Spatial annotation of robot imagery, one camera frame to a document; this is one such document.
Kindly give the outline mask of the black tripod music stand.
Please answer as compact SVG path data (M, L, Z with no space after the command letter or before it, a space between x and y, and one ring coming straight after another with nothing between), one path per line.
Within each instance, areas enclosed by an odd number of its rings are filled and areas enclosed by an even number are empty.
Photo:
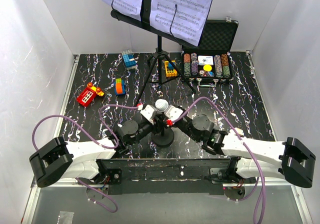
M162 49L162 38L166 38L171 41L174 41L181 46L185 45L190 48L196 48L196 46L192 45L190 42L176 38L174 35L162 32L150 25L151 1L152 0L142 0L142 6L140 11L140 17L141 17L140 21L132 17L129 17L127 15L124 15L114 8L110 13L110 15L113 18L117 19L118 21L125 22L127 24L133 25L135 27L141 28L143 30L146 30L148 32L151 32L157 35L157 48L155 49L155 52L152 54L152 56L147 60L147 64L149 66L149 73L146 76L145 80L143 81L142 88L139 90L139 95L135 102L136 106L141 102L142 94L146 88L146 85L150 82L149 78L153 72L155 65L158 65L158 81L155 81L154 83L159 86L166 83L166 81L164 82L162 81L162 61L163 60L169 61L170 59L169 59L169 53Z

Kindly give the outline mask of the playing card deck box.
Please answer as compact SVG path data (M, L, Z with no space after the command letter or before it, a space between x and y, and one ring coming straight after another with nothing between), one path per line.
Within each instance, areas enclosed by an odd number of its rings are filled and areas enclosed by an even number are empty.
M199 64L204 65L213 65L214 64L214 57L210 55L199 55L198 56Z

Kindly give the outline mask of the yellow blue brick frame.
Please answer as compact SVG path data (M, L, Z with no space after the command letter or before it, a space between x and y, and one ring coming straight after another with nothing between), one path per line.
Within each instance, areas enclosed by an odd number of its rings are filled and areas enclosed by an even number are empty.
M173 78L178 75L178 72L169 61L164 62L164 68L165 68L165 76L167 78Z

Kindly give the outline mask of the orange blue toy car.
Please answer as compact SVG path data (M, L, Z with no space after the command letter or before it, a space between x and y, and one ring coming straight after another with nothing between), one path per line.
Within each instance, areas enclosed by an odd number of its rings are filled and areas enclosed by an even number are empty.
M114 83L114 92L116 96L121 96L126 94L125 81L121 78L116 78Z

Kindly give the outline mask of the black desktop microphone stand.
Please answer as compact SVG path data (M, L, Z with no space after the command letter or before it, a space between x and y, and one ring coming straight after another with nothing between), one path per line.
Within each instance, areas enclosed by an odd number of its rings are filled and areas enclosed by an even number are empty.
M161 148L170 146L174 141L174 132L167 125L167 117L163 113L157 113L154 117L154 125L152 127L151 140Z

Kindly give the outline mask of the white microphone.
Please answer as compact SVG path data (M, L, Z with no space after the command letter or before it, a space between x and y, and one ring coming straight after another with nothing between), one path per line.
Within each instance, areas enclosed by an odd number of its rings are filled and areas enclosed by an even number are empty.
M165 100L165 99L158 99L158 100L155 102L155 108L156 108L159 112L165 112L168 107L169 107L169 103L168 103L168 101Z

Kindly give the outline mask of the yellow dealer chip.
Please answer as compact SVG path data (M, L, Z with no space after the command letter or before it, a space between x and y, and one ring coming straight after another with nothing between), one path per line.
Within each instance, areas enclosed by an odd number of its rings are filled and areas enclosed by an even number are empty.
M206 64L203 66L203 70L206 72L211 72L212 71L212 66L209 64Z

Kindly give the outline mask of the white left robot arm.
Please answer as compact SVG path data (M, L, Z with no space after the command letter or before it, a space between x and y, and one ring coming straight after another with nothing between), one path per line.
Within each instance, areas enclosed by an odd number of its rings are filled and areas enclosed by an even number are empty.
M72 142L62 136L55 137L37 149L29 162L39 188L51 186L61 179L84 178L101 184L106 180L106 171L98 160L121 157L130 151L130 146L139 142L154 129L154 125L142 117L126 121L114 129L116 137L94 141Z

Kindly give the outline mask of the black poker chip case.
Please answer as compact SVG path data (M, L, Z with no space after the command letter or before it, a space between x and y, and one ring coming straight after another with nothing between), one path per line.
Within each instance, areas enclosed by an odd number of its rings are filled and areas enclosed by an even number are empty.
M181 71L190 81L226 83L233 80L230 50L239 26L236 20L207 20L199 45L182 46ZM198 56L213 56L211 71L204 71Z

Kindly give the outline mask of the right sheet music page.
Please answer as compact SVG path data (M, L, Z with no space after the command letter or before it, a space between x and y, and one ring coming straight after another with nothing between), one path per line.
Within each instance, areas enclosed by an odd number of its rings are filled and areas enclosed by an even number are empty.
M198 46L213 0L151 0L149 23L158 31Z

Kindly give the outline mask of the blue white brick stack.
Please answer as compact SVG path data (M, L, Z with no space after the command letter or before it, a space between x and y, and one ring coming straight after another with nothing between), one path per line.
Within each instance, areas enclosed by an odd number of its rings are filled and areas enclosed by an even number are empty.
M136 69L138 67L137 61L134 58L134 53L132 50L124 50L121 52L122 59L124 61L125 68L127 70Z

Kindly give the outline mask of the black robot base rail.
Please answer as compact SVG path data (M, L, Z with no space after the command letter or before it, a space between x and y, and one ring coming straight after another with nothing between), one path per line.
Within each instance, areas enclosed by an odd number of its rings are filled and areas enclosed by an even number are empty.
M224 184L236 189L255 182L235 173L232 158L99 159L98 173L83 177L88 184L106 187L109 195L207 193L223 195Z

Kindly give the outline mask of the red toy brick house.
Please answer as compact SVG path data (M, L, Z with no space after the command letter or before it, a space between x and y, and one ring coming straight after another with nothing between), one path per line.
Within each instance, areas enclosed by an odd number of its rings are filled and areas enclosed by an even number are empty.
M94 86L89 82L81 94L76 98L76 101L83 107L87 107L96 96L103 97L105 93L100 87Z

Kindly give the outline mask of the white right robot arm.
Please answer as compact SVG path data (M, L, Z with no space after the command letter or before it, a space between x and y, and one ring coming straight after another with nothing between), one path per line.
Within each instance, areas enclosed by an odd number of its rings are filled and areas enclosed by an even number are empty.
M218 130L204 114L191 119L168 119L168 126L179 128L212 155L230 157L220 180L237 183L252 177L278 178L301 188L313 185L316 156L295 137L286 141L262 141L240 136L234 131Z

